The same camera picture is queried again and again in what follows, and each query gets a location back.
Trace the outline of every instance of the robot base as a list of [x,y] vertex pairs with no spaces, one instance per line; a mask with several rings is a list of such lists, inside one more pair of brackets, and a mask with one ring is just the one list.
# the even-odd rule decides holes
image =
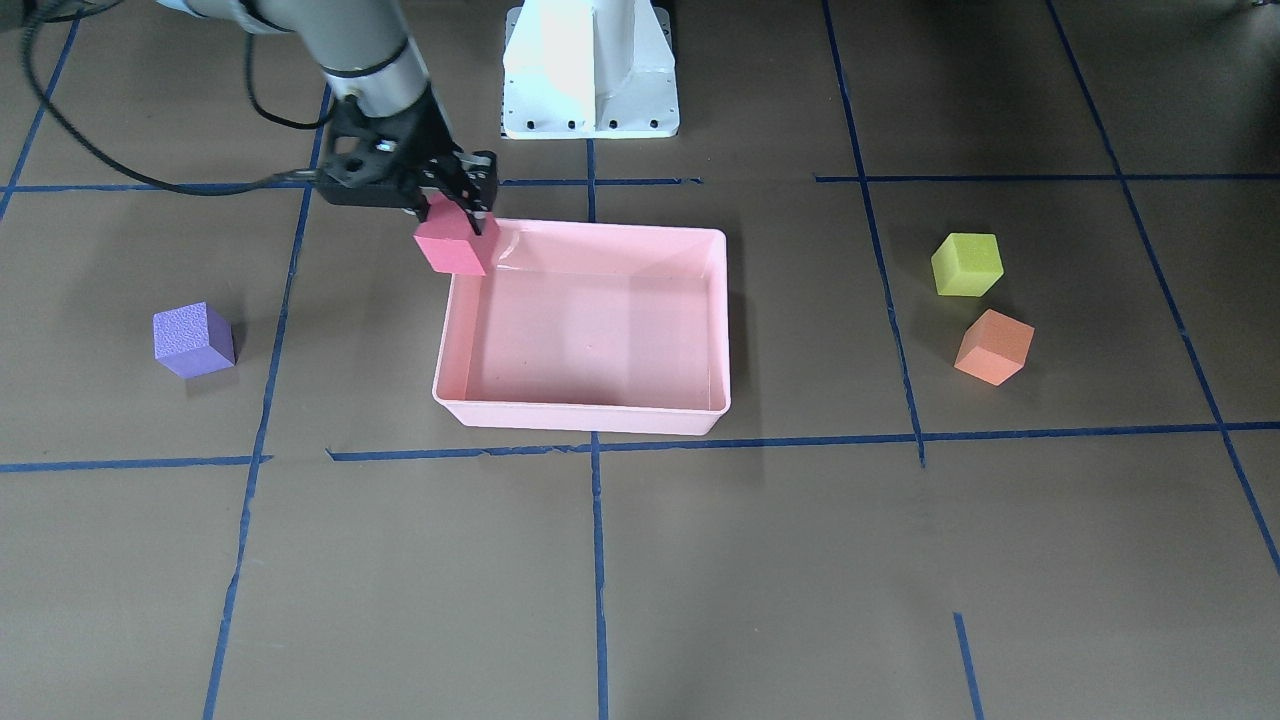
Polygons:
[[502,129],[513,140],[671,137],[671,17],[649,0],[526,0],[507,14]]

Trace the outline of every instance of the black cable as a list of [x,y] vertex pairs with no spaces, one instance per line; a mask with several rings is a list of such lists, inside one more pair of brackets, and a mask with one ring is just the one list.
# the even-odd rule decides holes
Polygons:
[[81,132],[78,129],[76,129],[76,126],[73,126],[70,123],[70,120],[68,120],[67,117],[63,115],[63,111],[59,110],[56,105],[54,105],[52,100],[49,99],[47,91],[45,90],[45,87],[42,85],[40,85],[40,79],[36,78],[35,63],[32,60],[32,58],[35,55],[33,51],[35,51],[35,47],[36,47],[36,37],[40,35],[40,29],[45,26],[45,23],[47,22],[47,18],[55,17],[56,13],[59,10],[61,10],[70,1],[72,0],[51,0],[49,4],[41,6],[38,10],[36,10],[36,14],[23,27],[23,31],[22,31],[22,70],[23,70],[23,74],[27,76],[27,85],[29,85],[31,88],[36,92],[36,97],[40,99],[40,104],[41,104],[41,106],[45,108],[45,111],[49,113],[50,115],[52,115],[54,119],[58,120],[58,124],[63,126],[63,129],[65,129],[72,136],[72,138],[76,140],[76,142],[78,142],[82,147],[84,147],[84,150],[88,150],[88,152],[91,155],[93,155],[95,158],[97,158],[99,160],[101,160],[106,167],[111,168],[113,170],[115,170],[115,172],[118,172],[118,173],[120,173],[123,176],[133,178],[133,179],[136,179],[136,181],[138,181],[141,183],[146,183],[146,184],[150,184],[152,187],[157,187],[160,190],[168,190],[169,192],[177,192],[179,195],[196,195],[196,196],[201,196],[201,197],[219,197],[219,196],[225,196],[225,195],[239,195],[242,192],[250,192],[252,190],[259,190],[259,188],[262,188],[262,187],[268,187],[268,186],[270,186],[273,183],[276,183],[276,182],[310,181],[310,179],[314,179],[315,170],[312,170],[310,168],[302,168],[302,169],[297,169],[297,170],[288,170],[288,172],[284,172],[284,173],[275,173],[275,174],[268,176],[268,177],[265,177],[262,179],[257,179],[257,181],[247,182],[247,183],[233,184],[233,186],[228,186],[228,187],[219,187],[219,188],[192,187],[192,186],[186,186],[186,184],[175,184],[175,183],[172,183],[172,182],[165,182],[165,181],[161,181],[161,179],[156,179],[156,178],[154,178],[151,176],[142,174],[142,173],[134,170],[133,168],[129,168],[127,165],[123,165],[123,164],[118,163],[110,155],[108,155],[106,152],[101,151],[96,145],[93,145],[92,142],[90,142],[88,138],[86,138],[83,135],[81,135]]
[[248,101],[251,105],[253,105],[253,110],[256,110],[259,115],[271,120],[275,124],[284,126],[287,128],[316,129],[323,127],[325,123],[329,122],[330,118],[333,118],[333,105],[329,105],[329,109],[325,111],[324,117],[321,117],[319,120],[314,123],[300,123],[297,120],[282,118],[280,115],[271,113],[270,110],[259,104],[257,94],[253,92],[253,33],[252,32],[244,33],[244,92],[248,94]]
[[77,19],[92,18],[93,15],[101,15],[102,13],[110,10],[111,8],[119,5],[120,3],[124,3],[124,0],[113,0],[111,3],[106,3],[105,5],[93,5],[93,3],[86,3],[86,8],[82,8],[67,15],[58,15],[56,18],[49,18],[47,20],[45,20],[45,23],[47,24],[69,23]]

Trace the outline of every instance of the pink bin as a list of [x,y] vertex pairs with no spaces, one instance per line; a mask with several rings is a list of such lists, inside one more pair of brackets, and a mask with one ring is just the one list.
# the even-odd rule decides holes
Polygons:
[[453,275],[436,401],[485,428],[712,429],[730,406],[724,233],[497,222],[493,270]]

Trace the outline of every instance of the gray floor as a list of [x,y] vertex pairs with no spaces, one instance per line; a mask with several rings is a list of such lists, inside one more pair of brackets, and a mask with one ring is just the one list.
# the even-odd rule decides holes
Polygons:
[[[733,409],[463,428],[408,218],[128,184],[4,63],[0,717],[1280,717],[1280,6],[680,3],[680,136],[590,146],[498,137],[509,4],[406,4],[458,140],[554,181],[503,215],[724,229]],[[239,51],[136,1],[38,55],[147,172],[305,165]],[[201,300],[239,361],[183,383],[148,318]]]

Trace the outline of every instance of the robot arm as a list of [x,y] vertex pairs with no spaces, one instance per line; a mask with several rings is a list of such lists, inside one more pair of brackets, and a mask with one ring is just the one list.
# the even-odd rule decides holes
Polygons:
[[247,32],[298,33],[338,99],[314,179],[325,200],[403,208],[425,220],[422,188],[434,187],[481,233],[498,192],[497,156],[465,154],[453,141],[397,0],[157,1]]

